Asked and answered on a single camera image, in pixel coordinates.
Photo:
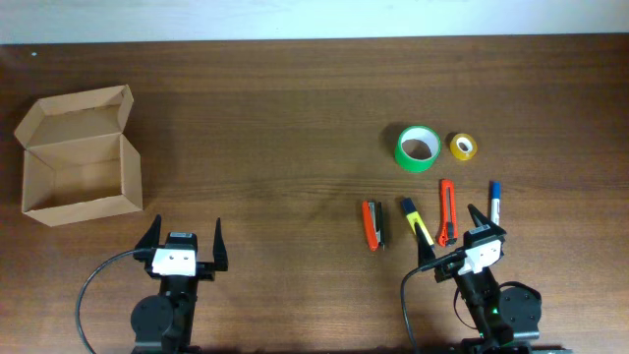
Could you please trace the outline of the brown cardboard box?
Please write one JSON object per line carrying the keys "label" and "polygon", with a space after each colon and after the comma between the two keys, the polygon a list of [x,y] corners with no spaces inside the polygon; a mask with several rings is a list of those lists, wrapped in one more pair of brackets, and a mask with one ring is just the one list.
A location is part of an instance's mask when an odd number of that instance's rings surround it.
{"label": "brown cardboard box", "polygon": [[14,132],[22,213],[58,226],[141,211],[141,155],[124,136],[133,104],[127,85],[38,99]]}

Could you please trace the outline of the orange stapler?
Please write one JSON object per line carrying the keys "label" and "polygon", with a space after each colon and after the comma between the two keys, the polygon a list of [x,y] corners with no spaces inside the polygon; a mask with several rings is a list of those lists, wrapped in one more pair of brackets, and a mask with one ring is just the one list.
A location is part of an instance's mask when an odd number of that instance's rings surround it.
{"label": "orange stapler", "polygon": [[368,246],[372,252],[383,248],[386,243],[384,209],[382,203],[362,202],[363,224]]}

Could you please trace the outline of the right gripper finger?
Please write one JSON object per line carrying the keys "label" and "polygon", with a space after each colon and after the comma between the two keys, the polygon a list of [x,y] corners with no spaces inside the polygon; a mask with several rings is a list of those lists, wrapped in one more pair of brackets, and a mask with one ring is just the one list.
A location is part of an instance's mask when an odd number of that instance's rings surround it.
{"label": "right gripper finger", "polygon": [[435,259],[433,247],[429,242],[429,236],[419,222],[415,223],[418,238],[418,267],[426,266]]}
{"label": "right gripper finger", "polygon": [[485,216],[477,207],[475,207],[473,204],[468,204],[467,208],[476,228],[491,228],[492,221],[487,216]]}

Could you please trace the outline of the yellow highlighter marker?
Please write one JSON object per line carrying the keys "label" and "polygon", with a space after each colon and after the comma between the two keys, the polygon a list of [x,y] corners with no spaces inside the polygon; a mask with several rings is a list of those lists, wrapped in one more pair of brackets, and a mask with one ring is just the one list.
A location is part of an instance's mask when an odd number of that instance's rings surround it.
{"label": "yellow highlighter marker", "polygon": [[415,235],[418,237],[419,241],[429,247],[434,247],[434,242],[429,235],[428,229],[422,220],[415,204],[410,198],[405,198],[401,202],[401,207],[403,209],[404,215],[409,222],[410,226],[413,228]]}

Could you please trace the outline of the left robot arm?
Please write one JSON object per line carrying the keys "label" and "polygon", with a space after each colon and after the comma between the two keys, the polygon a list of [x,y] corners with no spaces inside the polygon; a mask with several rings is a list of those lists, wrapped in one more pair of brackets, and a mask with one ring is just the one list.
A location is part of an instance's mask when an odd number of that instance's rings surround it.
{"label": "left robot arm", "polygon": [[228,269],[221,221],[215,224],[211,262],[198,259],[198,236],[170,232],[159,243],[161,217],[158,215],[135,247],[134,259],[144,264],[150,278],[160,282],[158,293],[140,300],[132,310],[130,323],[135,333],[135,353],[201,353],[192,344],[198,287],[213,281]]}

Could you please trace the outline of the orange utility knife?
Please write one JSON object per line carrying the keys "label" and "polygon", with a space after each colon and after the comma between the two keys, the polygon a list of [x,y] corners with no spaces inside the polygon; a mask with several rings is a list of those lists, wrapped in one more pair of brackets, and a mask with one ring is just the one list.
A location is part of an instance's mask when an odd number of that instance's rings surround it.
{"label": "orange utility knife", "polygon": [[441,200],[441,225],[437,243],[441,247],[448,247],[454,245],[458,239],[456,199],[453,182],[448,179],[440,180],[439,193]]}

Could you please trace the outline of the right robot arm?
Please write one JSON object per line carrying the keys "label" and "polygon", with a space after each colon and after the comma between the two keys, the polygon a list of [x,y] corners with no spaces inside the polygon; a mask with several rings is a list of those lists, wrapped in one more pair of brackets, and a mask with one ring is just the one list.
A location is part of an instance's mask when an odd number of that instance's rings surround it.
{"label": "right robot arm", "polygon": [[504,256],[506,231],[475,206],[468,211],[475,227],[464,233],[462,246],[440,258],[422,252],[419,270],[433,270],[437,282],[455,281],[479,333],[461,341],[462,353],[530,353],[530,342],[540,337],[542,296],[520,282],[495,280],[490,267]]}

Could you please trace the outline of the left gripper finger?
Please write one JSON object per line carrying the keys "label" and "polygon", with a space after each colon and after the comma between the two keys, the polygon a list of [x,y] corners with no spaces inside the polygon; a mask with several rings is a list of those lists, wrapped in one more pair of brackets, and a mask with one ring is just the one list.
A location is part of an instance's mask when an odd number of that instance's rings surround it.
{"label": "left gripper finger", "polygon": [[221,219],[216,219],[212,256],[215,271],[227,271],[229,267],[228,254],[222,236]]}
{"label": "left gripper finger", "polygon": [[161,231],[161,215],[158,214],[148,230],[144,233],[140,241],[136,244],[135,250],[152,250],[155,249],[159,245],[160,240],[160,231]]}

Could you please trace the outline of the green tape roll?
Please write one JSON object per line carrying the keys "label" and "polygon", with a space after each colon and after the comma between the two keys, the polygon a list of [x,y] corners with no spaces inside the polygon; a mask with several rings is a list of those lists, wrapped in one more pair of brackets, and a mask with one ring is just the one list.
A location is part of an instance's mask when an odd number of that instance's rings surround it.
{"label": "green tape roll", "polygon": [[[426,158],[412,157],[403,148],[409,141],[418,141],[429,148],[429,156]],[[413,173],[421,173],[429,170],[441,152],[441,140],[438,134],[427,126],[410,126],[399,136],[394,150],[394,158],[397,164],[404,170]]]}

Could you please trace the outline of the small yellow tape roll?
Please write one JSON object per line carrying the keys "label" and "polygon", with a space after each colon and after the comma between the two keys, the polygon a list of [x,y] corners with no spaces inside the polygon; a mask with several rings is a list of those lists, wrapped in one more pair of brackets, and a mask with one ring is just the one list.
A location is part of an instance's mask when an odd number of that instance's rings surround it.
{"label": "small yellow tape roll", "polygon": [[478,152],[475,139],[464,133],[456,134],[450,141],[449,148],[453,156],[461,161],[472,159]]}

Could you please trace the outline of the blue white marker pen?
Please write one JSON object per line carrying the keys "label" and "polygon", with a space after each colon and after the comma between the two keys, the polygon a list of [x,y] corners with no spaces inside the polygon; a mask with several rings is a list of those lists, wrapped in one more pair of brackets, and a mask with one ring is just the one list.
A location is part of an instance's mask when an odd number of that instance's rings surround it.
{"label": "blue white marker pen", "polygon": [[500,222],[501,184],[490,182],[490,220],[496,225]]}

